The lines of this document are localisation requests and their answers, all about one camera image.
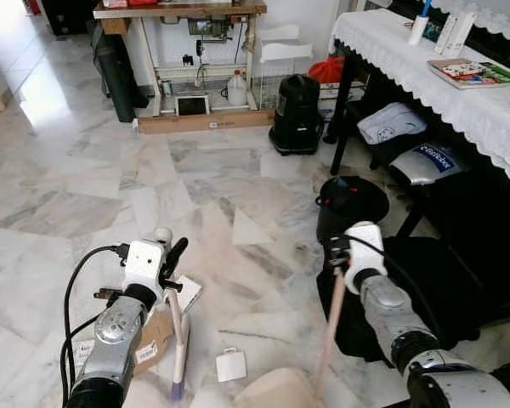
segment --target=brown box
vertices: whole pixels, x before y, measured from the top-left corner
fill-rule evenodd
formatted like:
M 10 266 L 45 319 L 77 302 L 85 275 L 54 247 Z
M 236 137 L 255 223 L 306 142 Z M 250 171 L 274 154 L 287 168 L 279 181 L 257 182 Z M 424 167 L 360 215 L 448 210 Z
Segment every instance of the brown box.
M 167 349 L 168 337 L 173 334 L 173 325 L 166 312 L 156 309 L 142 330 L 142 340 L 134 353 L 134 375 L 156 364 Z M 94 340 L 73 342 L 76 369 L 80 370 L 91 354 Z
M 250 128 L 274 124 L 273 110 L 214 113 L 211 115 L 140 117 L 140 133 L 173 133 L 193 130 Z
M 134 353 L 134 375 L 156 364 L 167 349 L 173 334 L 168 314 L 156 309 L 142 331 L 142 341 Z

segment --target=white fabric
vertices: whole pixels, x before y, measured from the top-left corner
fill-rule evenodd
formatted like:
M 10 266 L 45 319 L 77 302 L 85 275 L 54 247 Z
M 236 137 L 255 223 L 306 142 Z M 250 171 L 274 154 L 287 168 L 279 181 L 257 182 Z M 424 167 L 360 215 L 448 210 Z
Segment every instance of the white fabric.
M 427 123 L 400 102 L 393 102 L 357 123 L 360 134 L 369 145 L 377 145 L 401 134 L 416 134 L 427 128 Z
M 434 42 L 423 38 L 419 45 L 407 45 L 404 23 L 409 21 L 382 8 L 344 13 L 332 29 L 330 50 L 334 52 L 335 38 L 351 47 L 441 114 L 443 122 L 464 132 L 510 178 L 510 87 L 461 90 L 443 81 L 428 69 L 428 60 L 444 59 L 434 52 Z M 468 47 L 459 57 L 494 62 Z
M 431 6 L 445 13 L 476 13 L 475 26 L 510 40 L 510 0 L 433 0 Z

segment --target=white lace tablecloth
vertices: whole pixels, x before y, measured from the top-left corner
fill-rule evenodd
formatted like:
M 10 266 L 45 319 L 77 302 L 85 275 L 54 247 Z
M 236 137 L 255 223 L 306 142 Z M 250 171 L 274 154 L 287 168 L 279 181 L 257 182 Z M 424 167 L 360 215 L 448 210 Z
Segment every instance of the white lace tablecloth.
M 494 34 L 501 32 L 510 40 L 510 0 L 433 0 L 431 7 L 444 13 L 474 12 L 475 26 Z
M 408 45 L 408 21 L 385 8 L 344 13 L 332 29 L 330 52 L 335 51 L 335 39 L 343 42 L 441 114 L 442 121 L 464 132 L 510 178 L 510 87 L 461 90 L 443 81 L 428 69 L 427 61 L 445 57 L 425 38 L 417 46 Z M 460 57 L 495 62 L 468 47 Z

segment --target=printed label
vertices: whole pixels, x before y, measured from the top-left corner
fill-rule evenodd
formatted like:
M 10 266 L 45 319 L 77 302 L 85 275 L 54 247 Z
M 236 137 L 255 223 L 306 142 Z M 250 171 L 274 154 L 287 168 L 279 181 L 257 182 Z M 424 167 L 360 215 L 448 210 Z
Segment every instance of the printed label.
M 455 163 L 449 157 L 445 156 L 440 150 L 436 150 L 427 144 L 422 144 L 413 151 L 427 157 L 431 162 L 433 162 L 436 168 L 439 169 L 440 173 L 450 170 L 456 166 Z
M 94 340 L 83 340 L 81 342 L 74 342 L 72 344 L 74 349 L 74 361 L 76 366 L 83 366 L 91 351 L 93 351 Z
M 151 344 L 148 344 L 145 347 L 142 347 L 140 350 L 136 351 L 136 363 L 142 364 L 144 361 L 150 360 L 156 356 L 157 347 L 156 341 L 153 340 Z

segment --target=beige cushion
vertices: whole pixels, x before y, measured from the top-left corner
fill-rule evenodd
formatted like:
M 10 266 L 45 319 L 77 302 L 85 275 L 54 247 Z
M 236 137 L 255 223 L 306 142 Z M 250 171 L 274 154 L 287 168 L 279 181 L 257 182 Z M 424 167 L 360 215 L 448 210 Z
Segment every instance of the beige cushion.
M 302 371 L 280 368 L 252 382 L 238 395 L 235 408 L 325 408 Z

